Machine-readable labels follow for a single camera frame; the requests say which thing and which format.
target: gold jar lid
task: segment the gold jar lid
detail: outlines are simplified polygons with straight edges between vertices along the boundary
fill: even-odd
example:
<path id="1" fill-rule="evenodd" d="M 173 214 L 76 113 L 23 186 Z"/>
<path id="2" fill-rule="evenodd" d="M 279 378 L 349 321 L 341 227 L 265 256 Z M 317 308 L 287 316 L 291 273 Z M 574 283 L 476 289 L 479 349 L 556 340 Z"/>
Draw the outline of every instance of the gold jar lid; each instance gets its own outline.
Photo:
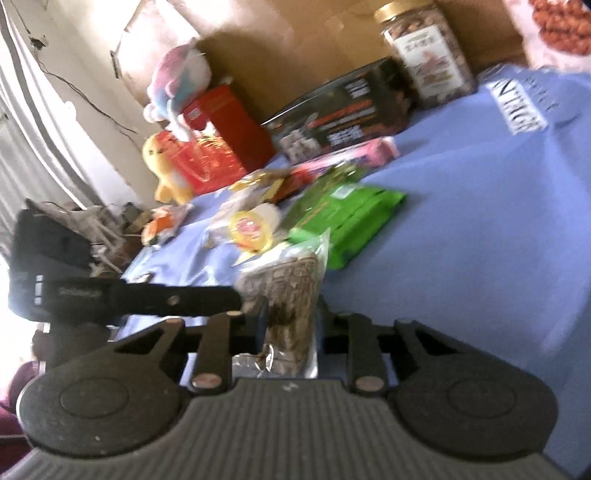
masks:
<path id="1" fill-rule="evenodd" d="M 392 20 L 397 15 L 408 12 L 414 8 L 424 7 L 432 4 L 432 0 L 398 0 L 391 4 L 384 5 L 382 8 L 374 13 L 374 18 L 378 23 L 384 23 L 388 20 Z"/>

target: round container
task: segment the round container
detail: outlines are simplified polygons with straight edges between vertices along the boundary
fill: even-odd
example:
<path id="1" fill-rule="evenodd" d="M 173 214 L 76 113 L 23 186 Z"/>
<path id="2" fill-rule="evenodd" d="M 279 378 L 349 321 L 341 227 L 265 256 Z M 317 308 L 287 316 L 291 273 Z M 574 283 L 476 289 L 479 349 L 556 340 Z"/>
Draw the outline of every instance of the round container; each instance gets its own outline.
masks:
<path id="1" fill-rule="evenodd" d="M 273 232 L 279 225 L 279 208 L 261 203 L 249 212 L 237 212 L 230 219 L 230 235 L 236 244 L 251 252 L 264 252 L 273 245 Z"/>
<path id="2" fill-rule="evenodd" d="M 431 1 L 398 0 L 380 8 L 374 17 L 392 56 L 406 67 L 423 108 L 476 91 L 476 79 L 462 49 Z"/>

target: screw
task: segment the screw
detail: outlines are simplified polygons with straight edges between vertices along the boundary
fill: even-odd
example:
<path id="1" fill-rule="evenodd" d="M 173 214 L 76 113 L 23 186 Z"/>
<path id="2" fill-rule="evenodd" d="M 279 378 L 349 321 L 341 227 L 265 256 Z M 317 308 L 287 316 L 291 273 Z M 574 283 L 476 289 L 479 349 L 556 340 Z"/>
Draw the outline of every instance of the screw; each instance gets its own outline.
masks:
<path id="1" fill-rule="evenodd" d="M 367 375 L 365 377 L 359 377 L 355 381 L 355 388 L 363 392 L 375 393 L 383 389 L 385 383 L 380 377 L 373 377 Z"/>
<path id="2" fill-rule="evenodd" d="M 211 390 L 212 388 L 217 388 L 222 385 L 222 377 L 216 374 L 204 373 L 193 377 L 191 383 L 195 388 Z"/>

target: red box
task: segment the red box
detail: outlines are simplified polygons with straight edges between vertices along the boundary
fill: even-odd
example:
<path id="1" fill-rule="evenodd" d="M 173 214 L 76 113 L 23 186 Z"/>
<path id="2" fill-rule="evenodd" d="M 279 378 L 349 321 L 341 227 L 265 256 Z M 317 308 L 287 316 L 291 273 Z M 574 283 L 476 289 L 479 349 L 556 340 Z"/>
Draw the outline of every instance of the red box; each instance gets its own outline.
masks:
<path id="1" fill-rule="evenodd" d="M 198 138 L 187 143 L 167 138 L 168 157 L 196 195 L 231 185 L 275 155 L 266 130 L 248 116 L 227 85 L 201 95 L 183 115 Z"/>

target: window curtain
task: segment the window curtain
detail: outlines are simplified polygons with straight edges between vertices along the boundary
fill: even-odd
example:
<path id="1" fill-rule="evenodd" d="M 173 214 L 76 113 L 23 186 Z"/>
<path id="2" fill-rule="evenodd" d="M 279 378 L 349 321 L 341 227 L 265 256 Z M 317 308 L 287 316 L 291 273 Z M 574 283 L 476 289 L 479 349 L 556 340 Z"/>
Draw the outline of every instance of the window curtain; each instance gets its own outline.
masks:
<path id="1" fill-rule="evenodd" d="M 140 201 L 72 118 L 4 0 L 0 33 L 0 254 L 8 258 L 25 198 L 82 209 Z M 109 192 L 117 192 L 117 199 Z"/>

